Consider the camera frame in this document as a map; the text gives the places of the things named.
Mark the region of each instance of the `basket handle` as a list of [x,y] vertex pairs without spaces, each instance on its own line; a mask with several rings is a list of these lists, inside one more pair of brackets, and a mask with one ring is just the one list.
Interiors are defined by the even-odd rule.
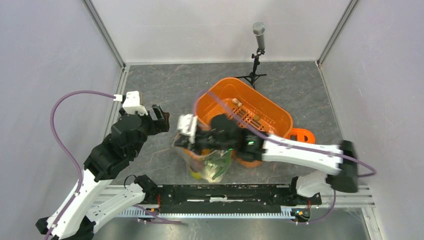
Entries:
[[309,144],[315,144],[315,136],[312,132],[309,130],[303,129],[303,128],[295,128],[293,127],[288,134],[288,139],[292,139],[294,137],[296,141],[303,142],[303,143],[309,143]]

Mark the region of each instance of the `robotic arm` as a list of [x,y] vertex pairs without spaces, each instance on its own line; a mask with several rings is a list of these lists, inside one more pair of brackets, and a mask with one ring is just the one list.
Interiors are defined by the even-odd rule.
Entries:
[[[344,193],[358,191],[357,163],[334,155],[343,154],[355,158],[354,147],[350,141],[343,141],[340,145],[316,145],[261,132],[267,136],[268,139],[265,140],[246,128],[238,127],[234,120],[224,114],[212,118],[210,130],[200,129],[196,116],[182,115],[179,117],[177,129],[179,138],[174,145],[198,155],[203,149],[233,149],[237,158],[248,162],[284,162],[319,170],[307,176],[292,179],[293,192],[300,196],[310,198],[329,188]],[[326,151],[331,154],[300,150],[277,143]]]
[[[124,102],[119,111],[121,117],[112,125],[111,133],[103,142],[93,148],[84,162],[81,189],[76,192],[78,182],[62,205],[50,217],[41,218],[36,227],[42,234],[52,228],[54,240],[91,239],[105,223],[127,207],[145,199],[149,189],[155,184],[148,177],[138,177],[127,189],[112,199],[96,207],[91,207],[96,197],[111,184],[112,180],[125,169],[140,153],[148,136],[168,132],[169,113],[153,105],[157,120],[141,104],[138,91],[127,92],[126,96],[115,95],[116,100]],[[53,225],[59,212],[68,200],[75,195],[60,221]]]

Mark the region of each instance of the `microphone stand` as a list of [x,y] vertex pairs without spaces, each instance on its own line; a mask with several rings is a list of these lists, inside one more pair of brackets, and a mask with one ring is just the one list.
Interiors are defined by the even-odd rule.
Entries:
[[255,88],[255,81],[261,77],[261,76],[266,76],[267,74],[256,74],[256,69],[258,68],[258,65],[261,64],[259,62],[259,56],[265,54],[264,50],[260,50],[259,48],[256,50],[256,55],[254,53],[252,53],[252,59],[253,60],[253,71],[251,73],[249,73],[248,76],[236,76],[237,79],[245,79],[246,81],[248,81],[250,83],[250,85],[252,86],[253,89]]

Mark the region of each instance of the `silver microphone head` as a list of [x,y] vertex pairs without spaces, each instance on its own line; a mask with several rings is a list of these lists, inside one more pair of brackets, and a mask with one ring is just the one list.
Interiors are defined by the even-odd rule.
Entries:
[[261,51],[265,51],[265,25],[261,21],[257,21],[253,24],[253,33],[256,35],[257,47]]
[[264,23],[261,22],[261,21],[257,21],[255,23],[253,23],[253,33],[256,36],[260,36],[260,35],[264,34],[265,33],[265,25],[264,25]]

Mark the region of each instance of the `orange basket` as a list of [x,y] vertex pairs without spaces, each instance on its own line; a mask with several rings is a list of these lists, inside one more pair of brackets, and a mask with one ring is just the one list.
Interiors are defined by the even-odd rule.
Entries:
[[[251,88],[249,85],[235,77],[226,77],[217,82],[209,90],[221,99],[221,101],[237,114],[245,122],[259,131],[264,131],[283,138],[296,137],[297,141],[315,143],[314,135],[302,128],[293,128],[292,116],[273,103],[271,100]],[[233,103],[236,98],[241,102],[238,107]],[[229,115],[215,99],[207,93],[203,94],[197,101],[196,114],[198,121],[209,125],[211,119],[220,114]],[[254,168],[261,161],[247,162],[237,158],[244,166]]]

